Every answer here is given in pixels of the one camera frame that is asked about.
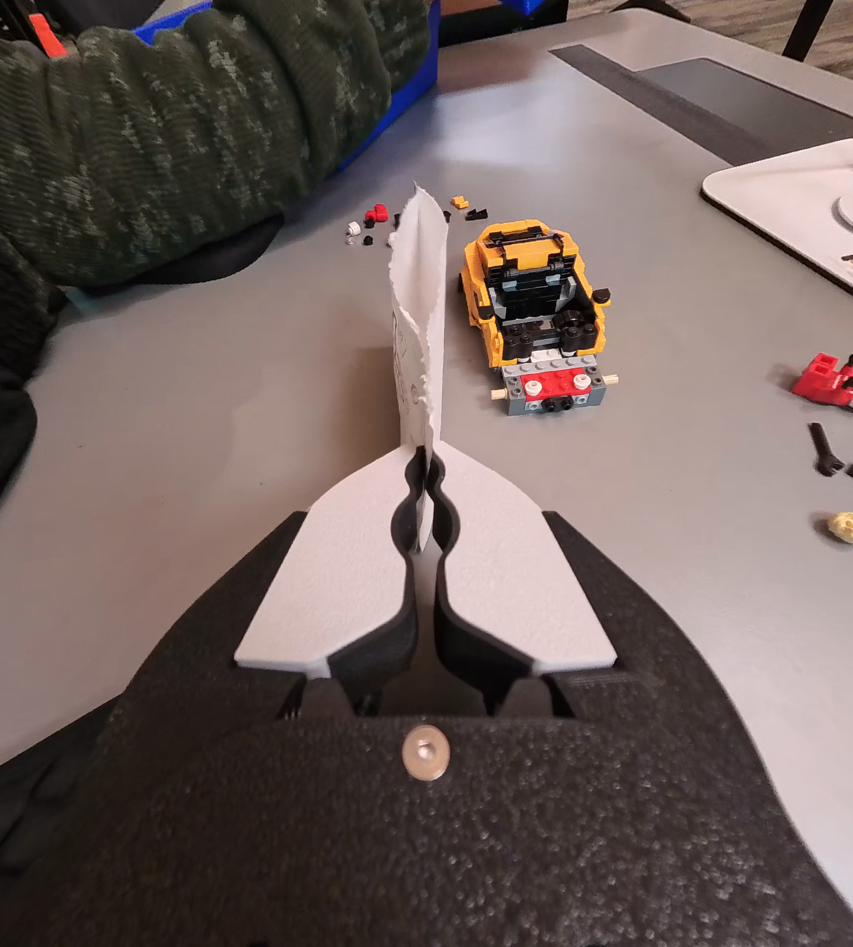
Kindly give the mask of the red orange object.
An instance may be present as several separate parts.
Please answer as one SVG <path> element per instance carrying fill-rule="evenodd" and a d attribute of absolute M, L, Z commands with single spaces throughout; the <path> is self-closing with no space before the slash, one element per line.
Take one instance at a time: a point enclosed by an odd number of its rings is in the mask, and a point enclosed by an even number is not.
<path fill-rule="evenodd" d="M 49 20 L 44 14 L 34 12 L 27 14 L 34 41 L 41 51 L 51 60 L 57 60 L 69 55 L 67 48 L 54 32 Z"/>

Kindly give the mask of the black toy wrench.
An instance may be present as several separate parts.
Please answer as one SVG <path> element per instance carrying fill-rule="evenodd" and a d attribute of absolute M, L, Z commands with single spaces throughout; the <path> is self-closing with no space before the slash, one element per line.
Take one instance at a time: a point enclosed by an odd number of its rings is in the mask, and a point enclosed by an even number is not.
<path fill-rule="evenodd" d="M 808 424 L 808 430 L 816 451 L 815 468 L 824 477 L 833 477 L 844 470 L 844 462 L 835 456 L 827 434 L 819 422 Z"/>

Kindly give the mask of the yellow toy brick car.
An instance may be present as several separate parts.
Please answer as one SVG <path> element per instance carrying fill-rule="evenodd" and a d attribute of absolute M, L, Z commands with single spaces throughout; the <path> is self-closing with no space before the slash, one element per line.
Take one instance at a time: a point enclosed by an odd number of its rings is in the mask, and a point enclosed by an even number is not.
<path fill-rule="evenodd" d="M 464 248 L 458 290 L 511 417 L 601 406 L 610 290 L 594 288 L 569 233 L 538 219 L 493 223 Z"/>

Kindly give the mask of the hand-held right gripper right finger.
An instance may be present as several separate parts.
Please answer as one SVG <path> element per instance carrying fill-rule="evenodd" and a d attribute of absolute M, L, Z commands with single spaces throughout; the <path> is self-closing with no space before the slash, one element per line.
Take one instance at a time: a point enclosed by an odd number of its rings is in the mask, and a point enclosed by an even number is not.
<path fill-rule="evenodd" d="M 430 466 L 434 640 L 444 668 L 501 704 L 513 683 L 611 668 L 617 652 L 538 504 L 461 452 Z"/>

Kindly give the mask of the black bumpy wrist rest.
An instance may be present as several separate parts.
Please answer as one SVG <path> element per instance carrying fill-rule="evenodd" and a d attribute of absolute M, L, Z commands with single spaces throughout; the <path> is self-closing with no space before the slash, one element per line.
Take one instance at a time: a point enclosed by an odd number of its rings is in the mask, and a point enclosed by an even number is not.
<path fill-rule="evenodd" d="M 103 297 L 137 287 L 198 285 L 229 278 L 258 260 L 278 236 L 285 223 L 282 211 L 229 238 L 207 243 L 188 255 L 155 267 L 130 280 L 85 287 L 91 297 Z"/>

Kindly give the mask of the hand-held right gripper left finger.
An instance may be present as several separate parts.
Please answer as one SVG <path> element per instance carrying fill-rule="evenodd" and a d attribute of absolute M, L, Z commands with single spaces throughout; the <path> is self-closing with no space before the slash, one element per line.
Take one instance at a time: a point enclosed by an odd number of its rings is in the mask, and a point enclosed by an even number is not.
<path fill-rule="evenodd" d="M 356 703 L 410 666 L 418 644 L 411 552 L 424 452 L 399 447 L 308 510 L 235 662 L 337 680 Z"/>

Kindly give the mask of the torn white paper bag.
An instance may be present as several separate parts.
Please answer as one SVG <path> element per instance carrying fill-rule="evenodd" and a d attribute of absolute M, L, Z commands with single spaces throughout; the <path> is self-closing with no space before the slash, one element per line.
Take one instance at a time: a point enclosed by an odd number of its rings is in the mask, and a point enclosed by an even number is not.
<path fill-rule="evenodd" d="M 427 468 L 442 428 L 447 235 L 442 209 L 416 184 L 393 237 L 389 279 L 401 442 L 422 447 Z"/>

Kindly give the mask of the red toy minifigure body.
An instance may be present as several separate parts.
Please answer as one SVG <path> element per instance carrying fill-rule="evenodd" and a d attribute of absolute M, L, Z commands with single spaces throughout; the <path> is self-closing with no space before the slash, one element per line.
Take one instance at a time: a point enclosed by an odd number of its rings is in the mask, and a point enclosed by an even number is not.
<path fill-rule="evenodd" d="M 837 357 L 819 353 L 800 374 L 791 391 L 814 403 L 850 405 L 853 402 L 853 354 L 841 364 Z"/>

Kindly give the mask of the person's left forearm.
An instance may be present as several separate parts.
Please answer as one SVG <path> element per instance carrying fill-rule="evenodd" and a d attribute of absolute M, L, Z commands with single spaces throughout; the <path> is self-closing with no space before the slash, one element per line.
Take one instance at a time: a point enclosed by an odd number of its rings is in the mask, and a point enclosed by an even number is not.
<path fill-rule="evenodd" d="M 148 45 L 0 39 L 0 233 L 45 278 L 130 280 L 323 183 L 420 67 L 424 2 L 238 1 Z"/>

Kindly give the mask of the white adjustable stand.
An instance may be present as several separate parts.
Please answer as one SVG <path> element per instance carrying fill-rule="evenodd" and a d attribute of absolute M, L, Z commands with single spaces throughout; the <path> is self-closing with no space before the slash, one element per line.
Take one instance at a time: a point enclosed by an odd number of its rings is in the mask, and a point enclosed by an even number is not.
<path fill-rule="evenodd" d="M 714 172 L 702 193 L 853 291 L 853 138 Z"/>

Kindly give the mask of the large pile of toy bricks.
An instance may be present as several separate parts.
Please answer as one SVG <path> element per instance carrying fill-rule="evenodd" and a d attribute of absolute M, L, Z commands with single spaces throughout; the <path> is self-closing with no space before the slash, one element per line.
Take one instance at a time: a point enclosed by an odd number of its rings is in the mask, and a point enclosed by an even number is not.
<path fill-rule="evenodd" d="M 390 212 L 385 204 L 374 204 L 365 211 L 361 220 L 349 221 L 345 229 L 345 243 L 371 246 L 374 243 L 373 231 L 384 226 L 387 227 L 386 245 L 393 245 L 394 233 L 399 228 L 402 214 L 401 210 Z M 466 221 L 485 221 L 489 219 L 489 210 L 486 207 L 474 206 L 463 195 L 456 195 L 450 200 L 449 209 L 444 209 L 446 222 L 450 222 L 454 217 Z"/>

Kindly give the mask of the blue plastic bin holding bricks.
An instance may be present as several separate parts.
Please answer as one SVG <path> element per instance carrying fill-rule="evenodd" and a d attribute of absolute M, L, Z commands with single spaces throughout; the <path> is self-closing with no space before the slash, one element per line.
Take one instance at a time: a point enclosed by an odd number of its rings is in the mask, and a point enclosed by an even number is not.
<path fill-rule="evenodd" d="M 164 2 L 147 23 L 133 29 L 132 32 L 141 41 L 152 44 L 157 34 L 165 30 L 178 29 L 188 17 L 207 10 L 211 6 L 211 1 L 193 3 Z M 393 94 L 390 107 L 385 113 L 385 116 L 380 120 L 364 144 L 338 167 L 339 171 L 346 169 L 351 162 L 356 160 L 364 150 L 369 148 L 378 137 L 382 136 L 391 125 L 414 104 L 420 101 L 436 84 L 439 73 L 441 12 L 441 2 L 430 2 L 428 22 L 431 36 L 426 58 L 415 75 L 409 79 L 409 82 Z"/>

